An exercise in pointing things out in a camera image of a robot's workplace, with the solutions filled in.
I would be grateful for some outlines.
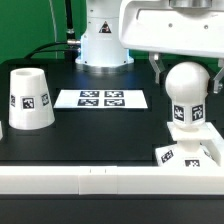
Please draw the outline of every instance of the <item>white spherical object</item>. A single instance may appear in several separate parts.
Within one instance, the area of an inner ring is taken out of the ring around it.
[[[183,62],[169,72],[166,90],[169,97],[176,102],[197,103],[207,96],[209,74],[201,65]]]

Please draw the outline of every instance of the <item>inverted white cup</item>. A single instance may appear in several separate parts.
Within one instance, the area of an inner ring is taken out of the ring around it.
[[[9,124],[21,130],[34,130],[55,121],[44,71],[22,68],[11,71]]]

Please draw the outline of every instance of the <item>green wall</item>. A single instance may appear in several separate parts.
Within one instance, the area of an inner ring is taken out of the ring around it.
[[[64,0],[52,0],[55,11],[58,40],[66,40],[66,19]],[[72,0],[73,21],[77,38],[86,29],[85,0]],[[22,58],[36,47],[54,42],[49,0],[1,0],[0,1],[0,63],[13,58]],[[147,58],[147,52],[131,51],[134,58]],[[38,54],[35,57],[55,58],[56,54]],[[165,55],[166,58],[189,57]],[[216,59],[199,58],[217,68]]]

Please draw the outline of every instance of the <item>white cylindrical object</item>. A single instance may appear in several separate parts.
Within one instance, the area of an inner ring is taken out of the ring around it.
[[[194,62],[183,62],[169,72],[166,90],[172,99],[173,122],[182,129],[194,129],[205,122],[205,98],[209,74]]]
[[[54,122],[50,95],[42,69],[22,68],[11,72],[9,124],[34,130]]]

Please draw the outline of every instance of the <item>black table surface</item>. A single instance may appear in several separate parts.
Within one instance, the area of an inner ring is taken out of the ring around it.
[[[179,61],[164,61],[167,68]],[[33,131],[8,124],[10,71],[45,71],[52,104],[61,89],[142,90],[148,109],[54,109],[55,122]],[[223,93],[206,98],[207,121],[223,135]],[[155,148],[173,144],[171,101],[148,61],[97,75],[63,60],[15,59],[0,65],[0,165],[157,166]],[[223,223],[223,196],[0,196],[0,223]]]

